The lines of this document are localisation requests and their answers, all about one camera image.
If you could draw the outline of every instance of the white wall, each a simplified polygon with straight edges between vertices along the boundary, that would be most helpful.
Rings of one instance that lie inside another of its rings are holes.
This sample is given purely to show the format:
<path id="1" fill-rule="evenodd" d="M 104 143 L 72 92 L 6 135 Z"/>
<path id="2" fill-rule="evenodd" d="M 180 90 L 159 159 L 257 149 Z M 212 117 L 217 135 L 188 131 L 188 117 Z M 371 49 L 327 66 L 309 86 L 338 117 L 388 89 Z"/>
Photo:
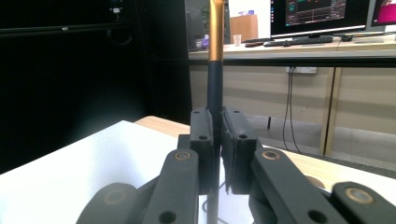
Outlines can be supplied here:
<path id="1" fill-rule="evenodd" d="M 396 31 L 396 25 L 389 25 L 385 27 L 385 32 Z"/>
<path id="2" fill-rule="evenodd" d="M 259 24 L 259 37 L 270 37 L 270 0 L 229 0 L 230 17 L 239 16 L 238 12 L 254 10 Z"/>

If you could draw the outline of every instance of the black rod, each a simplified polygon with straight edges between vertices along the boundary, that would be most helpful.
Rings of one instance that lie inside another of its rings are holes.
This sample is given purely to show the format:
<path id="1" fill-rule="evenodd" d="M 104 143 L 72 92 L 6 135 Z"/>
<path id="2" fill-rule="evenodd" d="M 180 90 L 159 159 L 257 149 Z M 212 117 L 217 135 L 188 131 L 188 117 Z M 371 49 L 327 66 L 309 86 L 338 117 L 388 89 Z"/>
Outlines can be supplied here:
<path id="1" fill-rule="evenodd" d="M 0 29 L 1 37 L 31 36 L 31 35 L 57 35 L 69 33 L 82 33 L 101 30 L 115 30 L 129 28 L 130 22 L 111 22 L 100 24 L 84 25 L 65 25 L 65 26 L 46 26 L 46 27 L 25 27 L 25 28 L 8 28 Z"/>
<path id="2" fill-rule="evenodd" d="M 207 223 L 217 224 L 223 87 L 224 0 L 210 0 L 207 109 L 212 117 L 214 164 L 207 195 Z"/>

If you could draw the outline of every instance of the monitor screen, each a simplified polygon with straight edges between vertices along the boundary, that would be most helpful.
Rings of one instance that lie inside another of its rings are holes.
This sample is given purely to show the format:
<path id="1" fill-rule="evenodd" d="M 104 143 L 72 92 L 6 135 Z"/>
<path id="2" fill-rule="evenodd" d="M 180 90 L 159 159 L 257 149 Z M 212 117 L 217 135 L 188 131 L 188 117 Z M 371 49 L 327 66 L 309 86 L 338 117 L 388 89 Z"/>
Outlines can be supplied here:
<path id="1" fill-rule="evenodd" d="M 195 49 L 195 40 L 204 38 L 204 16 L 200 8 L 192 8 L 186 11 L 187 35 L 189 49 Z"/>
<path id="2" fill-rule="evenodd" d="M 376 0 L 372 26 L 396 24 L 396 0 Z"/>
<path id="3" fill-rule="evenodd" d="M 370 0 L 369 13 L 367 15 L 365 32 L 383 33 L 383 32 L 385 32 L 385 28 L 386 28 L 385 25 L 374 25 L 373 26 L 375 2 L 376 2 L 376 0 Z"/>
<path id="4" fill-rule="evenodd" d="M 370 0 L 271 0 L 271 37 L 364 30 Z"/>

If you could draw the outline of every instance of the cable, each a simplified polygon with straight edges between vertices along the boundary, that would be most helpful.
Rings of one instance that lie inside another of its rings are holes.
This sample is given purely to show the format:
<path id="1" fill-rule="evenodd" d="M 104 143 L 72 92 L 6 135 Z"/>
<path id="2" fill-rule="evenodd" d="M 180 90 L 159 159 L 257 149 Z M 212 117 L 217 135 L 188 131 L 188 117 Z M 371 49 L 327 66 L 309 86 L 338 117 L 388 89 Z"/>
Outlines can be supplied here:
<path id="1" fill-rule="evenodd" d="M 301 153 L 300 149 L 297 147 L 297 143 L 294 137 L 294 129 L 293 129 L 293 121 L 292 121 L 292 110 L 291 110 L 291 96 L 293 93 L 293 74 L 294 74 L 294 66 L 289 68 L 289 84 L 288 84 L 288 101 L 286 102 L 286 114 L 285 119 L 283 120 L 283 144 L 287 151 L 290 151 L 285 140 L 285 129 L 286 129 L 286 120 L 288 119 L 289 107 L 290 107 L 290 127 L 291 127 L 291 136 L 293 138 L 293 143 L 296 146 L 297 151 Z"/>
<path id="2" fill-rule="evenodd" d="M 292 112 L 291 112 L 291 96 L 293 95 L 293 71 L 291 71 L 291 73 L 290 73 L 290 127 L 291 127 L 291 136 L 293 137 L 293 142 L 294 142 L 294 145 L 296 146 L 296 148 L 297 148 L 297 151 L 300 153 L 300 155 L 301 155 L 301 151 L 300 151 L 300 149 L 297 147 L 297 144 L 296 144 L 296 140 L 295 140 L 295 138 L 294 138 L 294 130 L 293 130 L 293 121 L 292 121 Z"/>
<path id="3" fill-rule="evenodd" d="M 286 119 L 288 118 L 288 113 L 289 113 L 289 96 L 290 96 L 290 72 L 294 70 L 294 67 L 290 66 L 289 67 L 289 84 L 288 84 L 288 101 L 286 102 L 286 114 L 285 114 L 285 119 L 283 120 L 283 145 L 285 145 L 285 148 L 287 151 L 289 151 L 288 146 L 286 145 L 286 141 L 285 141 L 285 127 L 286 127 Z"/>
<path id="4" fill-rule="evenodd" d="M 225 185 L 225 181 L 219 186 L 219 189 L 221 189 Z M 207 209 L 205 208 L 205 205 L 207 204 L 207 200 L 202 204 L 202 210 L 204 210 L 205 213 L 207 213 Z M 229 224 L 228 222 L 224 221 L 223 219 L 218 217 L 218 221 L 223 223 L 223 224 Z"/>

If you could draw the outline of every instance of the keyboard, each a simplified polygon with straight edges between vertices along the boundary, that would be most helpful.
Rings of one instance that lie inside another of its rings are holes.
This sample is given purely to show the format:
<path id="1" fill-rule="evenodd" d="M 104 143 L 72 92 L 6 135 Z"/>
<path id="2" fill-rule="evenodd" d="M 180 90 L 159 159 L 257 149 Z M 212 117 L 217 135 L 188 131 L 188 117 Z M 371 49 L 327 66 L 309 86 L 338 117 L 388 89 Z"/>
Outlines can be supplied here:
<path id="1" fill-rule="evenodd" d="M 267 41 L 272 41 L 274 39 L 271 38 L 254 38 L 254 39 L 248 39 L 248 40 L 244 40 L 242 41 L 242 44 L 247 44 L 247 43 L 258 43 L 258 42 L 267 42 Z"/>
<path id="2" fill-rule="evenodd" d="M 332 36 L 323 36 L 317 38 L 304 38 L 294 40 L 283 40 L 283 41 L 270 41 L 265 42 L 265 47 L 279 47 L 279 46 L 292 46 L 292 45 L 315 45 L 315 44 L 326 44 L 332 43 Z"/>

